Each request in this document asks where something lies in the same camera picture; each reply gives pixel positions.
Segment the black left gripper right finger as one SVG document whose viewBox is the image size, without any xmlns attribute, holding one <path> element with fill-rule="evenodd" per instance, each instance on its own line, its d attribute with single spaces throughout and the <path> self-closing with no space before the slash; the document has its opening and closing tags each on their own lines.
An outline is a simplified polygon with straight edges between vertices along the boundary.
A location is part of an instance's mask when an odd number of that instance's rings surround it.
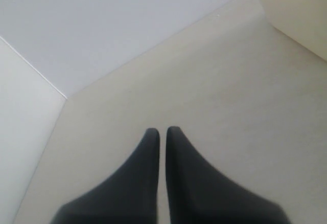
<svg viewBox="0 0 327 224">
<path fill-rule="evenodd" d="M 167 130 L 166 184 L 171 223 L 288 223 L 279 205 L 215 169 L 177 126 Z"/>
</svg>

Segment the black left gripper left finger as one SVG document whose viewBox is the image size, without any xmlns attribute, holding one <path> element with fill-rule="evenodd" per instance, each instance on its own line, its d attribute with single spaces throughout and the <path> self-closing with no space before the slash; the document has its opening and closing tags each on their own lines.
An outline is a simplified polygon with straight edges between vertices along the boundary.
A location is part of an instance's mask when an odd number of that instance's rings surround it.
<svg viewBox="0 0 327 224">
<path fill-rule="evenodd" d="M 126 162 L 104 182 L 63 205 L 52 223 L 157 223 L 160 136 L 148 128 Z"/>
</svg>

